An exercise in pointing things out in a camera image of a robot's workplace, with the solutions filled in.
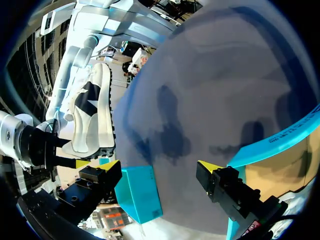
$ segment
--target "sneaker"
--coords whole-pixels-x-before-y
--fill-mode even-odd
[[[74,121],[74,133],[63,152],[82,159],[111,157],[116,147],[111,119],[112,71],[105,63],[95,64],[88,80],[71,98],[64,116]]]

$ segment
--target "cardboard box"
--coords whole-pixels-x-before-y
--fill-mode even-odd
[[[307,138],[273,157],[245,167],[246,184],[260,189],[261,200],[280,197],[307,185],[320,163],[320,127]]]

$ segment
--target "blue plastic bin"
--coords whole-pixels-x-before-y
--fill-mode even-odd
[[[115,195],[120,207],[139,224],[163,215],[152,166],[123,168]]]

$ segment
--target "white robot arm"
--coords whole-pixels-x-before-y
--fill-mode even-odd
[[[51,159],[57,165],[56,147],[78,158],[112,156],[115,149],[110,111],[112,72],[104,63],[96,64],[70,101],[69,115],[60,112],[72,66],[85,68],[92,55],[109,45],[132,41],[157,48],[176,26],[143,6],[137,0],[77,0],[47,13],[40,33],[46,35],[71,17],[66,52],[54,83],[46,121],[37,127],[26,114],[11,116],[0,112],[0,150],[19,161],[23,168]],[[71,141],[59,139],[68,121],[74,121]]]

